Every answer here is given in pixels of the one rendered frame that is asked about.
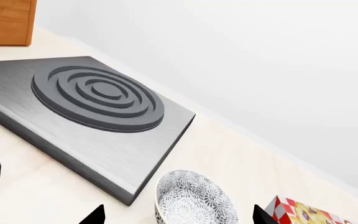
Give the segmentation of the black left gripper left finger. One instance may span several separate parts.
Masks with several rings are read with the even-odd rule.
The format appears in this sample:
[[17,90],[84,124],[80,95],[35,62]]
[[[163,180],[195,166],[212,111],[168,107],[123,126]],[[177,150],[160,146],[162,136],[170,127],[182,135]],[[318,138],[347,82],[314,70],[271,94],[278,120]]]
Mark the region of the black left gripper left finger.
[[79,224],[104,224],[105,222],[105,211],[104,205],[98,206],[93,210],[84,220]]

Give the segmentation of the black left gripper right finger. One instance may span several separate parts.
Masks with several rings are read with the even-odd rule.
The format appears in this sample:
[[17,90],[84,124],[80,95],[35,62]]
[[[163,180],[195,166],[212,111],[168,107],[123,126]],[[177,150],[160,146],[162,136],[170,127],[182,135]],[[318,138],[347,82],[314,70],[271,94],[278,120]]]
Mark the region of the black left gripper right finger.
[[253,210],[254,224],[273,224],[273,218],[258,205],[254,205]]

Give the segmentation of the white floral patterned bowl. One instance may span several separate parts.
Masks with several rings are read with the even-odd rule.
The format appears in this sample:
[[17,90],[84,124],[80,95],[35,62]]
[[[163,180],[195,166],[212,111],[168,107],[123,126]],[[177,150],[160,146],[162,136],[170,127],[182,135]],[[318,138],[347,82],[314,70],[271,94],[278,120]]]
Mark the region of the white floral patterned bowl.
[[239,224],[237,210],[218,184],[190,170],[173,170],[157,182],[157,224]]

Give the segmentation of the red checkered cookie box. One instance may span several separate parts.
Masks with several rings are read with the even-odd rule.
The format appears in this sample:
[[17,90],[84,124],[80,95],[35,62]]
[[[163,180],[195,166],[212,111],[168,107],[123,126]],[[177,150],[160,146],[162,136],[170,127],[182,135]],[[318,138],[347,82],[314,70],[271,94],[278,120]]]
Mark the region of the red checkered cookie box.
[[265,211],[278,224],[358,224],[279,195],[273,198]]

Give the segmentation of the silver flat stove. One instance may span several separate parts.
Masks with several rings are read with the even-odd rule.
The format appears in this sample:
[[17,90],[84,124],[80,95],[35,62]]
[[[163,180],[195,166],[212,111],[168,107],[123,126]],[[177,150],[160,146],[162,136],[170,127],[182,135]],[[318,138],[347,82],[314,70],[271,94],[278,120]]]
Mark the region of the silver flat stove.
[[41,69],[73,65],[119,72],[89,56],[0,61],[0,124],[118,201],[131,205],[195,113],[151,89],[165,108],[163,121],[156,128],[118,133],[75,123],[44,106],[31,89],[32,78]]

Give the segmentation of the dark grey ringed burner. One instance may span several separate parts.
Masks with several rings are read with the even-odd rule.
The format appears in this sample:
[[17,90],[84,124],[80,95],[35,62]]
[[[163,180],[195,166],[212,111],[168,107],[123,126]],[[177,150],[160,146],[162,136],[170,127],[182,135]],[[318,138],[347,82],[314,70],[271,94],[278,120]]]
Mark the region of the dark grey ringed burner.
[[144,132],[156,128],[165,114],[156,93],[113,70],[79,65],[43,68],[33,76],[31,89],[54,113],[103,131]]

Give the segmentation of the wooden cabinet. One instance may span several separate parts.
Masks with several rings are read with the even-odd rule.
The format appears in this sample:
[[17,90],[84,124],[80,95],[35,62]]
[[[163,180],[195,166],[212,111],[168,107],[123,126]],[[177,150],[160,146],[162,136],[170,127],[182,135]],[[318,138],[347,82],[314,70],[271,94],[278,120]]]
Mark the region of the wooden cabinet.
[[29,46],[37,0],[0,0],[0,46]]

